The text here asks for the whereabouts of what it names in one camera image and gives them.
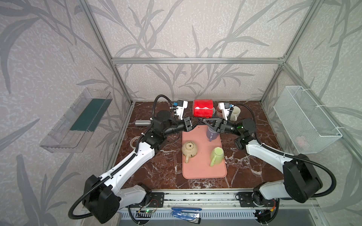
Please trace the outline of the purple mug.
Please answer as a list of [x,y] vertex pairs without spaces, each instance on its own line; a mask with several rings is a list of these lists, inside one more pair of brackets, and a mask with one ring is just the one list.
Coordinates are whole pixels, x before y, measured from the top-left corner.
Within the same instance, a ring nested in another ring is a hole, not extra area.
[[217,139],[219,136],[219,133],[214,131],[212,128],[208,127],[206,130],[206,137],[209,142],[212,142],[213,140]]

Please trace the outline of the pink mug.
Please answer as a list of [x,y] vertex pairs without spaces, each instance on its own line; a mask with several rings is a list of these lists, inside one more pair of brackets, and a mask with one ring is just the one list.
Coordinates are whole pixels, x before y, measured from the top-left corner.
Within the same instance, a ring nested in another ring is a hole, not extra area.
[[216,107],[216,115],[220,118],[222,118],[222,110],[220,109],[219,105]]

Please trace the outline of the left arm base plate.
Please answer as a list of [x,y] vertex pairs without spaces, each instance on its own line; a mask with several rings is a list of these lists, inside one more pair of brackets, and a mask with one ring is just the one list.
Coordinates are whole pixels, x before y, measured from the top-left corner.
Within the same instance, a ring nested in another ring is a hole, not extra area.
[[148,208],[162,208],[164,205],[165,193],[148,192],[142,201],[142,206]]

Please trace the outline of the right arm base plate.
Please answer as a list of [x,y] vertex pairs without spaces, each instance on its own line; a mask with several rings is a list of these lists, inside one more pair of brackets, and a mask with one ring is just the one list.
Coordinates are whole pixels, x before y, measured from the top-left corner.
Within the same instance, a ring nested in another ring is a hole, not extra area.
[[235,198],[239,201],[241,207],[268,209],[275,207],[275,200],[267,200],[258,192],[238,192]]

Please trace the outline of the red mug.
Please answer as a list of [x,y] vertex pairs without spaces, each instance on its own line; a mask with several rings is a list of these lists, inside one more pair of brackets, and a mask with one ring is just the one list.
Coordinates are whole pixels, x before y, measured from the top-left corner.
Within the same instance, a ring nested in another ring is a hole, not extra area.
[[212,118],[214,107],[211,99],[195,99],[192,108],[193,116],[198,118]]

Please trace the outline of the white mug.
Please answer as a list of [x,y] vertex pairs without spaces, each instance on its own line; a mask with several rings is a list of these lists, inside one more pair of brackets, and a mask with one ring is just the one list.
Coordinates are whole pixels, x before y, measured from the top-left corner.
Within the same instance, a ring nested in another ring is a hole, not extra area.
[[234,106],[234,107],[233,107],[233,111],[232,111],[232,113],[231,113],[230,120],[231,120],[231,121],[237,121],[240,112],[241,112],[241,109],[240,109],[238,106]]

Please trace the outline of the green mug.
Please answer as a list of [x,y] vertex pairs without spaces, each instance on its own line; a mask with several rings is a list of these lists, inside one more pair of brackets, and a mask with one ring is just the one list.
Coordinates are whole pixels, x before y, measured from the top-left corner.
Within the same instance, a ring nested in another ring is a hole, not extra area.
[[224,159],[224,151],[221,147],[216,147],[210,155],[210,167],[220,164]]

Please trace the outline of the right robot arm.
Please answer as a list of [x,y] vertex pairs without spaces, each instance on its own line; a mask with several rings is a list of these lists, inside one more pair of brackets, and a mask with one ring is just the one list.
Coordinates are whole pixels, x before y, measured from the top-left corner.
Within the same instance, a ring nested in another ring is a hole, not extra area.
[[263,160],[283,174],[282,180],[266,182],[254,189],[266,200],[280,198],[305,203],[309,198],[331,194],[337,186],[335,175],[327,167],[311,161],[306,155],[288,154],[261,142],[255,121],[251,118],[240,123],[209,118],[203,119],[203,123],[217,133],[236,135],[238,149],[245,149],[247,154]]

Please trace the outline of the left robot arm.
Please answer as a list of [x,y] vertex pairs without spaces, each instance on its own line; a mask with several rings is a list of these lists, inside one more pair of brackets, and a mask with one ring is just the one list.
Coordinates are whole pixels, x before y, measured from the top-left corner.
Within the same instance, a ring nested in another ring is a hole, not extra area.
[[95,217],[104,224],[119,209],[141,203],[146,196],[146,189],[139,185],[124,189],[126,181],[162,150],[169,135],[189,132],[194,128],[191,117],[180,120],[173,118],[169,111],[158,112],[130,154],[99,177],[91,175],[86,180],[84,194],[70,207],[68,217],[74,220]]

